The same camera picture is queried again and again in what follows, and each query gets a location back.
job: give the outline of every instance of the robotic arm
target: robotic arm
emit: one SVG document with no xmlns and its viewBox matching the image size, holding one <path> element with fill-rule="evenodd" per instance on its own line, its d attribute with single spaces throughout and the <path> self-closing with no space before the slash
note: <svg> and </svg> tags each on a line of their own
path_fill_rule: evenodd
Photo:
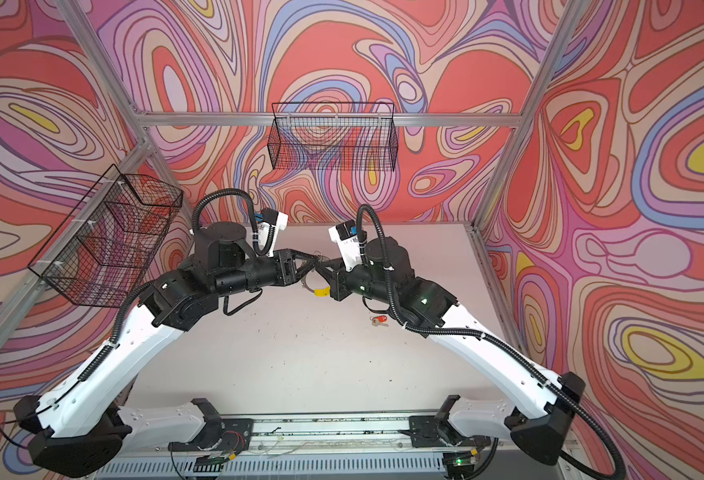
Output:
<svg viewBox="0 0 704 480">
<path fill-rule="evenodd" d="M 222 191 L 250 202 L 241 190 Z M 216 310 L 219 297 L 224 297 L 223 312 L 230 315 L 256 300 L 264 286 L 292 285 L 312 269 L 326 279 L 337 301 L 358 293 L 387 302 L 388 313 L 404 329 L 462 356 L 514 403 L 516 408 L 502 415 L 495 407 L 470 408 L 466 399 L 450 397 L 441 408 L 443 428 L 438 430 L 446 443 L 457 445 L 457 438 L 478 435 L 510 438 L 539 462 L 557 462 L 574 415 L 583 416 L 578 405 L 583 381 L 571 373 L 559 376 L 526 359 L 480 324 L 442 286 L 415 276 L 408 252 L 383 235 L 373 209 L 364 206 L 376 225 L 377 242 L 366 243 L 361 207 L 357 223 L 350 220 L 330 229 L 342 258 L 318 263 L 313 255 L 274 250 L 274 238 L 284 229 L 287 217 L 270 209 L 256 216 L 252 203 L 248 211 L 254 227 L 253 247 L 245 241 L 242 225 L 218 222 L 200 228 L 202 207 L 216 194 L 194 210 L 194 254 L 176 270 L 136 289 L 117 313 L 112 337 L 67 379 L 43 396 L 26 396 L 16 404 L 14 414 L 20 427 L 34 434 L 28 449 L 35 465 L 80 477 L 119 452 L 168 442 L 200 450 L 214 447 L 223 437 L 221 416 L 204 398 L 143 411 L 117 407 L 113 400 L 159 351 Z M 254 217 L 260 218 L 261 225 L 257 226 Z M 227 310 L 229 295 L 244 291 L 256 295 Z M 136 298 L 138 305 L 130 309 Z M 621 476 L 610 478 L 621 478 L 621 457 L 615 462 L 614 475 Z"/>
</svg>

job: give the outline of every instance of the black strap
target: black strap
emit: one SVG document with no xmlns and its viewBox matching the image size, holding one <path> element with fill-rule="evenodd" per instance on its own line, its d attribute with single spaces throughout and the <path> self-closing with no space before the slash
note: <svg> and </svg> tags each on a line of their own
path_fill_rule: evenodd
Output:
<svg viewBox="0 0 704 480">
<path fill-rule="evenodd" d="M 261 293 L 263 293 L 263 290 L 258 289 L 258 295 L 254 296 L 250 300 L 245 300 L 240 306 L 238 306 L 236 309 L 232 310 L 231 312 L 227 312 L 227 307 L 229 306 L 229 296 L 227 295 L 227 296 L 223 297 L 223 314 L 226 316 L 234 315 L 235 313 L 242 310 L 243 307 L 246 307 L 246 306 L 250 305 L 251 303 L 255 302 L 256 300 L 258 300 L 258 297 L 261 296 Z"/>
<path fill-rule="evenodd" d="M 372 313 L 378 313 L 379 315 L 386 315 L 389 313 L 389 309 L 387 310 L 374 310 L 368 306 L 368 303 L 365 301 L 365 297 L 363 297 L 363 305 L 365 305 L 365 308 L 370 310 Z"/>
</svg>

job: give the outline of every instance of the patterned wall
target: patterned wall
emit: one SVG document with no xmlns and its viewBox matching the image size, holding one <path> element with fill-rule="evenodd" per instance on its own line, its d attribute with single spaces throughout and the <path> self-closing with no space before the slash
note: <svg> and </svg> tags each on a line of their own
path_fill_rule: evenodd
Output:
<svg viewBox="0 0 704 480">
<path fill-rule="evenodd" d="M 50 0 L 0 2 L 0 303 L 78 199 L 132 149 L 123 120 Z M 150 275 L 188 248 L 180 221 Z M 22 395 L 67 375 L 108 334 L 114 310 L 47 291 L 0 351 L 0 422 Z M 29 439 L 17 428 L 17 442 Z M 0 437 L 0 478 L 53 478 Z"/>
<path fill-rule="evenodd" d="M 632 478 L 704 478 L 704 2 L 594 2 L 497 206 L 533 358 L 588 381 Z"/>
<path fill-rule="evenodd" d="M 89 19 L 140 110 L 270 111 L 273 101 L 392 101 L 403 112 L 515 112 L 560 2 L 94 2 Z M 371 203 L 385 221 L 471 220 L 509 133 L 401 129 L 394 173 L 272 171 L 264 128 L 158 128 L 195 204 L 249 190 L 295 222 Z M 220 218 L 242 206 L 221 203 Z"/>
</svg>

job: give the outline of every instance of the wire basket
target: wire basket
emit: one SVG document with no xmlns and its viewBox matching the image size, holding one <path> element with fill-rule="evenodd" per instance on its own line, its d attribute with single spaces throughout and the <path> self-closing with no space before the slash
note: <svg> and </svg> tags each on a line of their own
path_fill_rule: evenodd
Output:
<svg viewBox="0 0 704 480">
<path fill-rule="evenodd" d="M 148 175 L 119 171 L 116 180 L 106 180 L 108 172 L 80 200 L 78 206 L 98 184 L 109 189 L 87 219 L 72 220 L 81 221 L 81 226 L 71 240 L 52 260 L 40 260 L 50 240 L 67 223 L 64 220 L 28 265 L 75 305 L 120 306 L 144 279 L 181 208 L 183 192 L 176 187 Z"/>
<path fill-rule="evenodd" d="M 390 102 L 281 102 L 267 148 L 274 170 L 395 170 Z"/>
</svg>

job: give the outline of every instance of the keychain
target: keychain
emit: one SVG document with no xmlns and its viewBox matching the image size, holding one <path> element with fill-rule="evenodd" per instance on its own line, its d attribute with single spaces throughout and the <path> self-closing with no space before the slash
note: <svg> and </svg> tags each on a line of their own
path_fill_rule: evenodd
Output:
<svg viewBox="0 0 704 480">
<path fill-rule="evenodd" d="M 379 316 L 372 316 L 370 317 L 370 322 L 373 324 L 373 326 L 389 326 L 388 323 L 385 323 L 386 321 L 386 315 L 379 315 Z"/>
</svg>

